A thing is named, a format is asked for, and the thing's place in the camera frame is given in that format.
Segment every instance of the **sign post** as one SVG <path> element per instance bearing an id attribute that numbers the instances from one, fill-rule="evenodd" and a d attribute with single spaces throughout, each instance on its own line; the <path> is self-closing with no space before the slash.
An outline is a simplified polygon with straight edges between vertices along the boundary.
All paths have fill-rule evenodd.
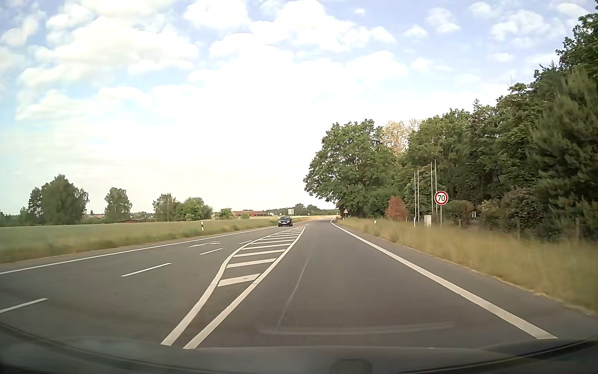
<path id="1" fill-rule="evenodd" d="M 437 191 L 435 192 L 433 200 L 440 206 L 440 227 L 442 227 L 442 205 L 445 205 L 446 202 L 449 201 L 449 195 L 444 191 Z"/>

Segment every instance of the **70 sign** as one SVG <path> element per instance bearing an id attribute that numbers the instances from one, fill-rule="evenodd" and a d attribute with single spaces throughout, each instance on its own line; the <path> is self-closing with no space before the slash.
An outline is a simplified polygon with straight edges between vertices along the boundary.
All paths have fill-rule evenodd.
<path id="1" fill-rule="evenodd" d="M 437 205 L 445 205 L 449 201 L 449 195 L 445 191 L 437 191 L 433 199 Z"/>

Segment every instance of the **asphalt road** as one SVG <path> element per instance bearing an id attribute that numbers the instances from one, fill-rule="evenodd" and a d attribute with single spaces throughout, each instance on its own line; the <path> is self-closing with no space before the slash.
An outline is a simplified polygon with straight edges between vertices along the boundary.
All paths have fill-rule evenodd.
<path id="1" fill-rule="evenodd" d="M 0 266 L 0 323 L 187 349 L 598 336 L 596 317 L 328 219 L 145 248 Z"/>

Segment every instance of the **car hood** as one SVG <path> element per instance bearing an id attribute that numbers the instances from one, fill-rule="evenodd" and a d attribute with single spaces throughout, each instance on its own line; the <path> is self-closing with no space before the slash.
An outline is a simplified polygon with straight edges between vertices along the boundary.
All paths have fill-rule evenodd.
<path id="1" fill-rule="evenodd" d="M 182 349 L 129 339 L 77 337 L 10 344 L 0 348 L 0 360 L 7 367 L 62 374 L 367 374 L 444 370 L 598 373 L 598 341 L 534 340 L 483 349 L 348 346 Z"/>

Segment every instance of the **fence post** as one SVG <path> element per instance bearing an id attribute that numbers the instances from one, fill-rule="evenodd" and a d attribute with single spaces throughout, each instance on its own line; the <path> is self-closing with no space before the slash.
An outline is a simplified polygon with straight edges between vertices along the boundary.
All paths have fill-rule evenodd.
<path id="1" fill-rule="evenodd" d="M 576 243 L 581 240 L 581 220 L 580 217 L 576 217 Z"/>

